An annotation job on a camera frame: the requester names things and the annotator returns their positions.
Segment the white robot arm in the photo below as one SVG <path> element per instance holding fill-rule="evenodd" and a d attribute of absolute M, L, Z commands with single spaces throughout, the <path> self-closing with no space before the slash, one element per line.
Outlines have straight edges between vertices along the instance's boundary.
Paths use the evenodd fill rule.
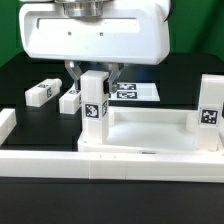
<path fill-rule="evenodd" d="M 79 80 L 79 61 L 105 63 L 110 91 L 118 65 L 157 65 L 170 51 L 172 0 L 20 0 L 24 51 L 32 58 L 63 60 Z"/>

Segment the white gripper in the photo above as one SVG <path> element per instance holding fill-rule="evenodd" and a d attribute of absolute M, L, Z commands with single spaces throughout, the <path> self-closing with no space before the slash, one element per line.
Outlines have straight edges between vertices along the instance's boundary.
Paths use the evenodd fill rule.
<path fill-rule="evenodd" d="M 19 25 L 24 51 L 32 58 L 66 60 L 80 89 L 79 61 L 103 62 L 105 94 L 117 91 L 124 65 L 163 61 L 170 51 L 170 0 L 23 0 Z"/>

